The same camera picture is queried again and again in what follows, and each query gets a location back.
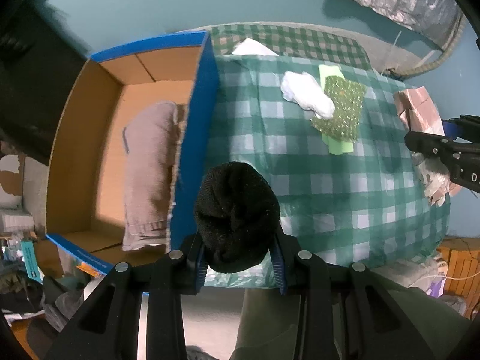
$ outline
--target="wooden cabinet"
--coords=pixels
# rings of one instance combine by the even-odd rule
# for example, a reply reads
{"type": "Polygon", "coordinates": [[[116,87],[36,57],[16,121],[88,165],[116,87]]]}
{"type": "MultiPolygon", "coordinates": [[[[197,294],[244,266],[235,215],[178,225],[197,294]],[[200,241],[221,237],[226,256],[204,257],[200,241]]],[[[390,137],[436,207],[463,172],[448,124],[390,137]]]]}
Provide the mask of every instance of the wooden cabinet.
{"type": "MultiPolygon", "coordinates": [[[[448,262],[447,276],[460,279],[480,272],[480,238],[446,238],[437,250],[448,262]]],[[[466,280],[447,279],[444,293],[465,298],[465,316],[470,318],[480,300],[480,274],[466,280]]]]}

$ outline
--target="gray towel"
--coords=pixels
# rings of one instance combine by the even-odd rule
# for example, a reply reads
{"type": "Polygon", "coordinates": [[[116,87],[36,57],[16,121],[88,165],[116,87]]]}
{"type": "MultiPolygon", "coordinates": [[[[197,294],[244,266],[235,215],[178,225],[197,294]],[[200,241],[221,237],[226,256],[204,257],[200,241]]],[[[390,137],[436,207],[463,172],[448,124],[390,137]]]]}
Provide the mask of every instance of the gray towel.
{"type": "Polygon", "coordinates": [[[160,101],[141,111],[123,130],[127,153],[124,251],[170,242],[167,220],[179,119],[176,103],[160,101]]]}
{"type": "Polygon", "coordinates": [[[48,323],[61,332],[75,312],[83,304],[83,290],[68,291],[61,294],[55,304],[45,303],[45,295],[42,298],[42,306],[48,323]]]}

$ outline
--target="checkered fabric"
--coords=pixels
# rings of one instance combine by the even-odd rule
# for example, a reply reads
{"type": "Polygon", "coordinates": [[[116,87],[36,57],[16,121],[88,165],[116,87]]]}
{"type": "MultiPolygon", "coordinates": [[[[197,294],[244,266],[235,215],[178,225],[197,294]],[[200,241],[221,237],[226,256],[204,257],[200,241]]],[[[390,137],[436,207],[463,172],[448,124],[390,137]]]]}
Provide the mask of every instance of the checkered fabric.
{"type": "MultiPolygon", "coordinates": [[[[217,56],[217,65],[220,89],[206,169],[228,161],[251,164],[278,197],[283,230],[328,263],[376,267],[435,250],[447,231],[450,200],[431,207],[414,173],[393,100],[404,83],[340,66],[347,80],[367,91],[354,152],[337,156],[328,154],[311,125],[312,113],[285,101],[280,91],[285,71],[306,71],[320,82],[319,61],[225,55],[217,56]]],[[[273,285],[249,275],[226,280],[210,272],[207,285],[273,285]]]]}
{"type": "Polygon", "coordinates": [[[231,54],[235,46],[252,38],[281,56],[330,61],[371,70],[366,51],[356,40],[328,32],[264,24],[227,24],[210,28],[215,54],[231,54]]]}

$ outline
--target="clutter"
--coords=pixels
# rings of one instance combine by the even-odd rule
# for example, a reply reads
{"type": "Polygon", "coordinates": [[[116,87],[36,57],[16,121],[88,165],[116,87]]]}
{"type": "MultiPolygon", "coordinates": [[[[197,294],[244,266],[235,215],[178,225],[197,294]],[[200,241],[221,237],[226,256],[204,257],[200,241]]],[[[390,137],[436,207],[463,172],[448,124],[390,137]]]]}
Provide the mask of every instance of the clutter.
{"type": "Polygon", "coordinates": [[[330,120],[313,117],[313,126],[334,139],[356,141],[365,92],[363,84],[339,76],[328,76],[325,79],[325,93],[335,104],[335,114],[330,120]]]}
{"type": "Polygon", "coordinates": [[[276,52],[251,38],[247,38],[237,45],[232,54],[235,56],[278,56],[276,52]]]}
{"type": "Polygon", "coordinates": [[[12,314],[13,320],[19,319],[13,314],[36,314],[41,311],[42,293],[42,285],[28,278],[21,267],[5,273],[0,270],[0,304],[2,310],[12,314]]]}
{"type": "Polygon", "coordinates": [[[259,264],[279,219],[277,197],[247,163],[224,163],[207,172],[195,203],[195,220],[214,271],[234,273],[259,264]]]}
{"type": "MultiPolygon", "coordinates": [[[[445,135],[438,110],[425,87],[399,91],[394,94],[394,102],[398,117],[409,130],[445,135]]],[[[431,205],[441,206],[447,192],[453,196],[460,190],[459,185],[450,181],[448,169],[439,158],[424,158],[415,153],[412,159],[431,205]]]]}
{"type": "Polygon", "coordinates": [[[172,168],[184,114],[176,103],[161,101],[142,110],[123,129],[127,154],[124,251],[170,241],[172,168]]]}
{"type": "Polygon", "coordinates": [[[467,311],[467,301],[461,296],[443,294],[438,299],[448,305],[448,307],[454,309],[460,315],[465,315],[465,311],[467,311]]]}
{"type": "Polygon", "coordinates": [[[280,89],[285,100],[297,103],[306,111],[315,112],[317,118],[327,120],[333,117],[334,103],[323,93],[316,79],[307,72],[299,74],[286,71],[280,89]]]}
{"type": "MultiPolygon", "coordinates": [[[[340,70],[340,66],[338,65],[328,66],[326,64],[321,64],[318,66],[318,70],[320,71],[320,85],[324,90],[327,77],[338,76],[343,79],[345,78],[342,71],[340,70]]],[[[342,155],[344,153],[353,152],[353,142],[349,142],[347,140],[338,140],[323,133],[322,140],[328,146],[328,152],[330,154],[342,155]]]]}
{"type": "Polygon", "coordinates": [[[23,209],[0,209],[0,233],[30,232],[34,231],[34,218],[23,209]]]}

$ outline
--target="cardboard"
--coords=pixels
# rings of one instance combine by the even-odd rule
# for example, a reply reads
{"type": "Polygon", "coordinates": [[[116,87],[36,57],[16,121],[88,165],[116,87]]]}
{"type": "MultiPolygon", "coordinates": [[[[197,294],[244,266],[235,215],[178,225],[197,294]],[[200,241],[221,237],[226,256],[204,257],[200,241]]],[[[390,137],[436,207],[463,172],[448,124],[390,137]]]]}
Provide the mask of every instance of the cardboard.
{"type": "Polygon", "coordinates": [[[0,158],[0,208],[22,207],[25,155],[9,154],[0,158]]]}
{"type": "Polygon", "coordinates": [[[60,263],[57,246],[47,239],[33,244],[37,263],[42,272],[53,278],[63,276],[62,264],[60,263]]]}
{"type": "Polygon", "coordinates": [[[123,128],[159,100],[188,105],[181,145],[172,248],[196,231],[193,207],[215,105],[218,71],[207,31],[181,32],[99,52],[80,72],[50,157],[46,235],[106,274],[113,264],[150,263],[163,247],[123,252],[126,154],[123,128]]]}

